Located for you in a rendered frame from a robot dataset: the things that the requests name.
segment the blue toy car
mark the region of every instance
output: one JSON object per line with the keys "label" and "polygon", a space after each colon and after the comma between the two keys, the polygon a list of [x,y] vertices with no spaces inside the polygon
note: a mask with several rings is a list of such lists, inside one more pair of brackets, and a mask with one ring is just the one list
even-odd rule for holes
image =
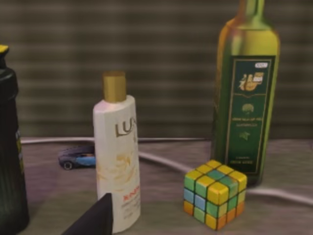
{"label": "blue toy car", "polygon": [[79,146],[61,151],[59,153],[59,164],[65,170],[79,167],[95,167],[94,145]]}

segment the label border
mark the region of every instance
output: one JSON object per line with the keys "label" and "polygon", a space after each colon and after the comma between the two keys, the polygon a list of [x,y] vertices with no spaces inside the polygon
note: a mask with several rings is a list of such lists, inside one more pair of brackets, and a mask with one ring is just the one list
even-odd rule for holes
{"label": "label border", "polygon": [[272,75],[272,70],[273,70],[272,62],[273,62],[273,59],[257,59],[257,58],[255,58],[255,59],[239,59],[239,58],[233,57],[232,84],[231,84],[231,93],[230,93],[230,103],[229,103],[229,109],[228,109],[228,125],[227,125],[227,137],[226,137],[226,152],[225,152],[225,163],[227,165],[229,165],[228,151],[229,151],[230,124],[231,124],[231,113],[232,113],[233,97],[235,95],[235,93],[234,93],[234,83],[235,83],[236,63],[238,61],[269,61],[269,71],[268,71],[268,80],[267,80],[268,83],[267,83],[267,87],[266,87],[266,93],[265,94],[259,94],[259,95],[265,95],[265,102],[264,102],[264,109],[263,109],[263,116],[262,116],[262,126],[261,126],[260,140],[259,140],[258,155],[257,155],[257,160],[256,160],[257,164],[256,164],[254,172],[245,172],[246,174],[255,174],[255,173],[258,173],[258,168],[259,168],[259,163],[260,163],[260,150],[261,150],[261,143],[262,143],[262,135],[263,135],[263,131],[264,131],[264,117],[265,117],[265,114],[266,114],[266,105],[268,103],[268,87],[269,87],[270,82],[271,82],[269,79],[270,79],[270,76]]}

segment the rubik's cube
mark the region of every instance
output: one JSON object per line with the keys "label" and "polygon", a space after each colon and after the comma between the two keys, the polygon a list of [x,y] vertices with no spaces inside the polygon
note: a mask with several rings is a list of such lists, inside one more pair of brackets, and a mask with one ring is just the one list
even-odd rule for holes
{"label": "rubik's cube", "polygon": [[184,211],[219,230],[245,207],[247,177],[211,160],[188,172],[184,179]]}

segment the lux logo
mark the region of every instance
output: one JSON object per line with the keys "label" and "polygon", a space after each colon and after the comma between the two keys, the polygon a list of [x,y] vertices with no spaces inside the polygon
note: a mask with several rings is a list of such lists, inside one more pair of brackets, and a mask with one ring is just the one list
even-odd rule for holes
{"label": "lux logo", "polygon": [[122,130],[120,130],[120,126],[118,124],[115,125],[115,133],[116,133],[116,137],[120,137],[120,136],[126,136],[128,134],[130,134],[133,129],[134,126],[137,125],[136,119],[131,117],[129,119],[129,128],[126,127],[126,122],[124,121],[122,126]]}

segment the white bottle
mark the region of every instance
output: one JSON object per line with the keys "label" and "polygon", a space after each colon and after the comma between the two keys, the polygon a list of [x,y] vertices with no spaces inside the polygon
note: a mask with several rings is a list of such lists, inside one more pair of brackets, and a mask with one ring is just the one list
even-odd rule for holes
{"label": "white bottle", "polygon": [[93,109],[97,194],[112,193],[113,233],[140,217],[140,177],[135,99],[124,72],[104,73],[104,100]]}

